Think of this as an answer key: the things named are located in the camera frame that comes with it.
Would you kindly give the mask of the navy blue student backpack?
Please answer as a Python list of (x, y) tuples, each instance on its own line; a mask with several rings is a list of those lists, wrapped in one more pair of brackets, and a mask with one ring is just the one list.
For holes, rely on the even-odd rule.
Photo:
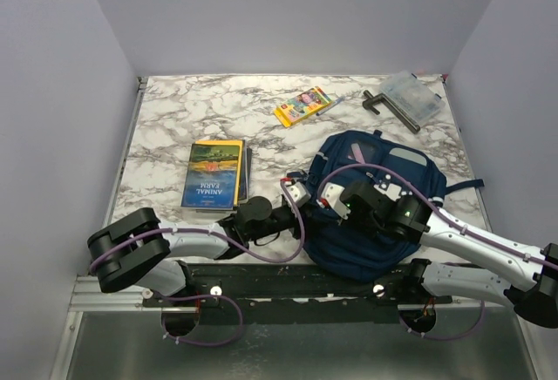
[(380, 131), (346, 131), (328, 137), (308, 171), (289, 176), (302, 182), (311, 199), (304, 218), (304, 250), (320, 268), (334, 275), (371, 282), (414, 254), (419, 245), (385, 226), (396, 206), (380, 188), (412, 193), (409, 181), (440, 207), (445, 197), (466, 188), (481, 188), (482, 179), (448, 185), (446, 176), (420, 150), (387, 139)]

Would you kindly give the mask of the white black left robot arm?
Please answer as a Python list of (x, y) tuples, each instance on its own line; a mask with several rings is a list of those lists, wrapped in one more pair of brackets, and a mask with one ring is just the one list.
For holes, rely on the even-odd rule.
[(194, 286), (180, 258), (219, 261), (247, 254), (271, 263), (273, 258), (256, 253), (251, 245), (283, 231), (290, 231), (304, 244), (303, 206), (310, 192), (290, 178), (280, 185), (281, 206), (272, 207), (267, 198), (256, 196), (209, 225), (165, 223), (152, 208), (142, 207), (90, 236), (89, 271), (104, 293), (140, 286), (163, 294), (175, 306), (185, 305), (192, 299)]

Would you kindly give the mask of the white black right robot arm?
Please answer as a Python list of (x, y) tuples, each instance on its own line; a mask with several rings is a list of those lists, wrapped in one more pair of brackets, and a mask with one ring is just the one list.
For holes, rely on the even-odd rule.
[(498, 236), (449, 214), (417, 194), (391, 197), (356, 181), (347, 187), (326, 183), (318, 203), (342, 222), (397, 241), (445, 251), (469, 266), (427, 262), (400, 285), (403, 297), (419, 303), (430, 295), (455, 295), (510, 307), (543, 328), (557, 326), (557, 246), (544, 248)]

